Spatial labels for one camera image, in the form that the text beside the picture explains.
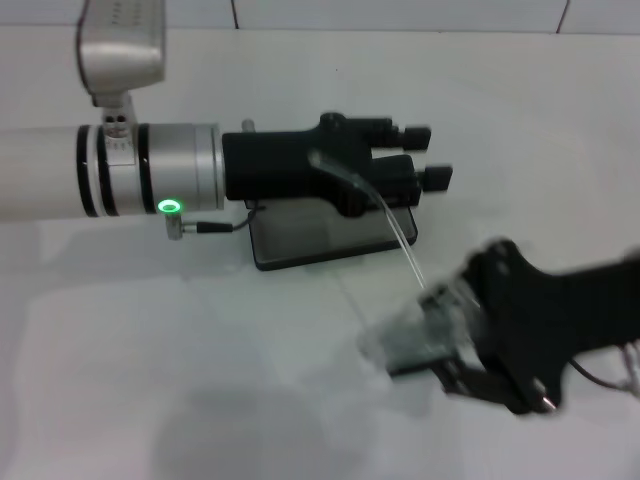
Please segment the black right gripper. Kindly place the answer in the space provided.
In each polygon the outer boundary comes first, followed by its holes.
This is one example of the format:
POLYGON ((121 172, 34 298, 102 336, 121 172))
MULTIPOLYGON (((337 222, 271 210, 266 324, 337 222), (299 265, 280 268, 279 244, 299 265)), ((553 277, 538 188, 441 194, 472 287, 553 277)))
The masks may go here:
POLYGON ((498 241, 470 256, 454 278, 419 303, 426 317, 469 320, 485 314, 479 357, 455 354, 389 371, 392 380, 433 374, 447 395, 547 413, 562 402, 565 367, 577 355, 639 337, 636 257, 568 273, 545 273, 514 242, 498 241))

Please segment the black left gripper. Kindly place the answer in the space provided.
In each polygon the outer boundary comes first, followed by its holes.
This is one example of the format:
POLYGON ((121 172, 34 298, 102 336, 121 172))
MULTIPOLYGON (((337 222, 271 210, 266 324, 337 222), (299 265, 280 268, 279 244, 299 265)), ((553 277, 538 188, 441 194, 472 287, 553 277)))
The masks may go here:
POLYGON ((311 152, 339 163, 376 188, 393 208, 419 203, 411 152, 426 151, 429 126, 400 129, 390 118, 349 118, 325 113, 304 131, 242 132, 222 135, 226 197, 233 201, 319 198, 345 217, 374 208, 352 185, 308 161, 311 152))

